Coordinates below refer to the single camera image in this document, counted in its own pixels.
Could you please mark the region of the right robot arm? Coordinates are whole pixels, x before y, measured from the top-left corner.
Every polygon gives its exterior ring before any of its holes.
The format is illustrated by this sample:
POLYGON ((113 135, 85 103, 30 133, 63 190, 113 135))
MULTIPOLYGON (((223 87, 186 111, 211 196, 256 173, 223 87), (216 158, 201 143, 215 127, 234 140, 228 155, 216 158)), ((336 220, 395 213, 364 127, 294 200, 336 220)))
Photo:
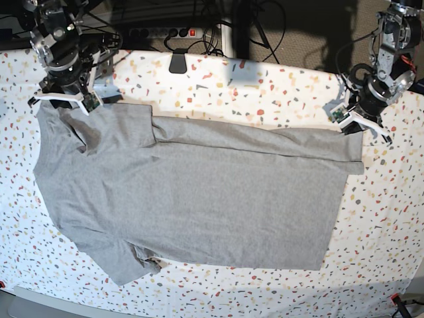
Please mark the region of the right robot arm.
POLYGON ((84 115, 103 105, 94 89, 97 69, 110 62, 123 45, 123 36, 98 19, 103 28, 84 26, 96 1, 25 1, 34 13, 30 45, 46 72, 28 104, 50 101, 55 108, 77 105, 84 115))

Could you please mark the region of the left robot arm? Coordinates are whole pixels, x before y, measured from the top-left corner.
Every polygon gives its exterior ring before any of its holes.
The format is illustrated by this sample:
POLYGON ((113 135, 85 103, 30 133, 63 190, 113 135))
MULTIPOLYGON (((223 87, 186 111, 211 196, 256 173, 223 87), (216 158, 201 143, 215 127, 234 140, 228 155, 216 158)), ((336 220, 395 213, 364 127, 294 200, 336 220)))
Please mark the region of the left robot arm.
POLYGON ((381 114, 416 79, 414 56, 423 39, 422 10, 422 1, 391 1, 385 11, 377 13, 377 28, 362 36, 370 41, 370 62, 355 65, 347 74, 338 73, 344 101, 330 111, 342 133, 371 129, 385 142, 392 141, 381 114))

